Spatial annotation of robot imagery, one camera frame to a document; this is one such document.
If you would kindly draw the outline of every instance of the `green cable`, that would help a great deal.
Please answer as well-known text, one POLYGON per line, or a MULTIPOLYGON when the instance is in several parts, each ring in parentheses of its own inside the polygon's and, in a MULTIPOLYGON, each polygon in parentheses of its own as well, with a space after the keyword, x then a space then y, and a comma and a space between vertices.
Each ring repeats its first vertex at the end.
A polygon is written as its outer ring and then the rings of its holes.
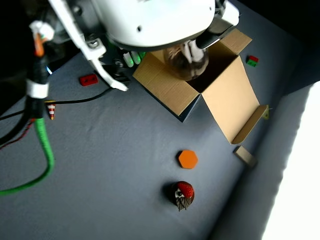
POLYGON ((29 181, 25 184, 22 184, 20 186, 16 186, 13 188, 9 188, 6 190, 2 190, 0 191, 0 196, 5 196, 8 194, 14 194, 16 192, 19 192, 21 190, 27 189, 32 187, 33 185, 41 182, 43 179, 45 179, 54 169, 55 166, 55 158, 54 158, 54 154, 52 152, 49 140, 48 140, 48 136, 47 136, 47 131, 46 131, 46 126, 45 126, 45 120, 43 118, 37 118, 35 120, 35 130, 36 130, 36 134, 38 136, 38 139, 40 141, 41 147, 44 151, 44 155, 46 157, 47 160, 47 167, 45 169, 45 171, 36 179, 29 181))

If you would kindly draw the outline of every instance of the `white tape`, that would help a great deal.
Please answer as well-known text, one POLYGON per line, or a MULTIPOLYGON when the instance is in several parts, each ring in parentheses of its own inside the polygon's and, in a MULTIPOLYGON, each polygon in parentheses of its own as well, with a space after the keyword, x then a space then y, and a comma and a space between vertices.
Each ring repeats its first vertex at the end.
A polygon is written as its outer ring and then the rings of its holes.
POLYGON ((33 99, 45 99, 48 97, 49 83, 39 84, 31 80, 26 81, 26 94, 33 99))

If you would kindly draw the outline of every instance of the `red wire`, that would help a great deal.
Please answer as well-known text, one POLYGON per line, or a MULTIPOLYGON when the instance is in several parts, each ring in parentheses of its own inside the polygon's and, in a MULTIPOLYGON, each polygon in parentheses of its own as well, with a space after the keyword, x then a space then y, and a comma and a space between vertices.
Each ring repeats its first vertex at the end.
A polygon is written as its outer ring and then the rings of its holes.
POLYGON ((32 119, 30 120, 30 122, 27 124, 27 126, 25 127, 25 129, 23 130, 23 132, 21 133, 21 135, 20 135, 17 139, 12 140, 12 141, 10 141, 10 142, 7 142, 6 144, 0 146, 0 150, 2 150, 4 147, 6 147, 6 146, 8 146, 8 145, 10 145, 10 144, 16 143, 16 142, 18 142, 19 140, 21 140, 21 139, 27 134, 27 132, 29 131, 29 129, 31 128, 31 126, 32 126, 32 124, 33 124, 34 122, 35 122, 35 119, 32 118, 32 119))

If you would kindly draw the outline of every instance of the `toy traffic cone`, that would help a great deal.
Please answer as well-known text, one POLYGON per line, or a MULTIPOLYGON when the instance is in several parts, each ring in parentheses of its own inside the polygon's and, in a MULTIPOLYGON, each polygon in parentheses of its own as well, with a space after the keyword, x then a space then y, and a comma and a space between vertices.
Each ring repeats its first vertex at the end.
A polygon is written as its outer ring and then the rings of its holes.
POLYGON ((49 117, 51 120, 55 118, 56 105, 54 104, 54 102, 55 102, 54 100, 45 101, 46 107, 49 113, 49 117))

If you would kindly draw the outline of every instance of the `bright white light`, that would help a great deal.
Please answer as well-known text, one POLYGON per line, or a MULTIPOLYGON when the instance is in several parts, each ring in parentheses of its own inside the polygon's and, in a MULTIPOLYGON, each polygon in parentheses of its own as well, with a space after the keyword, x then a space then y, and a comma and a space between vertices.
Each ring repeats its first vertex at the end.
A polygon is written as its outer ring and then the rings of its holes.
POLYGON ((262 240, 320 240, 319 112, 318 82, 310 89, 262 240))
POLYGON ((46 70, 48 71, 48 73, 51 75, 52 71, 48 68, 48 66, 45 66, 45 67, 46 67, 46 70))

